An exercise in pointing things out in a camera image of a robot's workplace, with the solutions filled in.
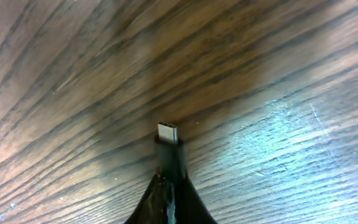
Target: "metal connector plug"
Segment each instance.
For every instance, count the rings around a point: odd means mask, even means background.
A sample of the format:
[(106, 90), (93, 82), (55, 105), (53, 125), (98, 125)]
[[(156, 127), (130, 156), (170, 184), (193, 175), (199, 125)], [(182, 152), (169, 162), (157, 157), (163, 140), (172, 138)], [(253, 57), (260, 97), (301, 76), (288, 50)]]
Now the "metal connector plug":
[(164, 122), (158, 123), (158, 138), (161, 141), (178, 144), (178, 127)]

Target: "dark wood surface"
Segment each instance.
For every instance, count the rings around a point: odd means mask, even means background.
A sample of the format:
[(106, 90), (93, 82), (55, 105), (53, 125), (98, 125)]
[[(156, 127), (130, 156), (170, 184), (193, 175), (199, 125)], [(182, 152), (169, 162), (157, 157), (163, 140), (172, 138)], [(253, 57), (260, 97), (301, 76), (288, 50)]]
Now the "dark wood surface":
[(358, 223), (358, 0), (0, 0), (0, 223), (122, 223), (186, 141), (219, 223)]

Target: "wooden table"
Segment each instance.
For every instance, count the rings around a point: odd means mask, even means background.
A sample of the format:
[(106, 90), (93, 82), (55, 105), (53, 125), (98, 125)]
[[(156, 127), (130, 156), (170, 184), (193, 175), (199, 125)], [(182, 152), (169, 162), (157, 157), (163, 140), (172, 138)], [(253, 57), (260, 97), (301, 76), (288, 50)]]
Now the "wooden table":
[(358, 0), (0, 0), (0, 223), (122, 223), (158, 121), (219, 223), (358, 223)]

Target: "wood grain surface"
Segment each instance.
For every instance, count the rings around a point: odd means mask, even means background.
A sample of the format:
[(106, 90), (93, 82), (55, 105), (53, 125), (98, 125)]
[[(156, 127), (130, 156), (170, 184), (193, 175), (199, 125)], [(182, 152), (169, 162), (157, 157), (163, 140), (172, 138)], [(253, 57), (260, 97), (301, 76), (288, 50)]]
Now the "wood grain surface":
[(358, 223), (358, 0), (0, 0), (0, 223), (122, 223), (158, 121), (219, 223)]

